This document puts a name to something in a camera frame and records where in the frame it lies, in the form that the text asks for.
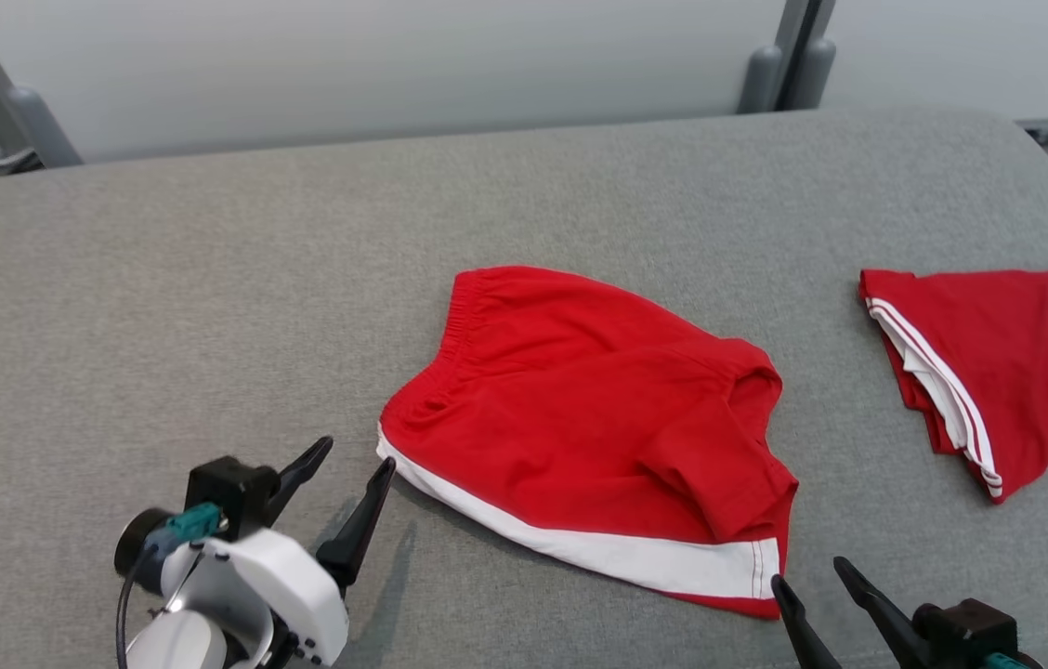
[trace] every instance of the gray table surface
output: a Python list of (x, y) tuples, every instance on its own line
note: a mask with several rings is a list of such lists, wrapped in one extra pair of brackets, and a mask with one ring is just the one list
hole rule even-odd
[[(113, 665), (122, 526), (223, 453), (334, 453), (278, 530), (336, 527), (464, 267), (642, 294), (764, 348), (801, 481), (788, 577), (852, 669), (893, 666), (830, 560), (905, 610), (976, 597), (1048, 666), (1048, 473), (1002, 508), (930, 452), (859, 269), (1048, 267), (1048, 160), (969, 111), (810, 111), (235, 153), (0, 178), (0, 665)], [(792, 666), (780, 623), (529, 554), (409, 485), (345, 668)], [(155, 600), (137, 594), (132, 630)]]

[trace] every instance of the teal connector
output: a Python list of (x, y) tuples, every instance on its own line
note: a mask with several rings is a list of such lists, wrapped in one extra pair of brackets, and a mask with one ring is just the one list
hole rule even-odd
[(992, 652), (990, 655), (987, 655), (986, 663), (982, 666), (983, 669), (1028, 669), (1028, 665), (1011, 660), (1010, 656), (1006, 656), (1001, 652)]
[(196, 542), (217, 533), (218, 517), (217, 505), (202, 502), (165, 521), (165, 527), (170, 530), (179, 542)]

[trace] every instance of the clothing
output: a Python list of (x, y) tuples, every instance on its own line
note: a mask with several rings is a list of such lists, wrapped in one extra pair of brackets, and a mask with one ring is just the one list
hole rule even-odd
[(777, 618), (796, 479), (767, 450), (767, 355), (612, 285), (457, 275), (380, 457), (516, 542), (698, 604)]
[(961, 453), (991, 501), (1048, 467), (1048, 272), (863, 272), (904, 405)]

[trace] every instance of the red fabric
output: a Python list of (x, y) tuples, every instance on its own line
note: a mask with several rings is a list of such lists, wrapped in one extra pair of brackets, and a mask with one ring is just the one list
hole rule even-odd
[[(1003, 478), (1003, 495), (991, 501), (1003, 503), (1039, 478), (1048, 467), (1048, 272), (918, 278), (868, 269), (859, 294), (890, 302), (969, 391)], [(933, 450), (958, 453), (926, 390), (885, 342), (903, 403), (924, 413)]]
[[(765, 440), (780, 391), (743, 340), (583, 276), (503, 266), (457, 275), (438, 359), (380, 426), (410, 460), (529, 525), (778, 537), (782, 571), (796, 479)], [(778, 614), (770, 599), (682, 599)]]

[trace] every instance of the white fabric trim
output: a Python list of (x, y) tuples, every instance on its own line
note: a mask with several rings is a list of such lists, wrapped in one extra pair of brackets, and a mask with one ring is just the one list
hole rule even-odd
[(571, 530), (545, 530), (476, 498), (409, 460), (379, 429), (380, 457), (396, 458), (396, 472), (496, 533), (570, 564), (663, 592), (712, 598), (772, 599), (771, 577), (780, 571), (774, 537), (758, 542), (674, 542)]
[(892, 346), (903, 359), (904, 371), (912, 373), (929, 391), (954, 448), (961, 449), (966, 458), (979, 466), (979, 473), (992, 498), (1003, 495), (1003, 476), (995, 470), (995, 454), (990, 449), (990, 436), (986, 434), (986, 424), (957, 373), (933, 350), (920, 330), (890, 302), (869, 298), (867, 305), (872, 318), (883, 327)]

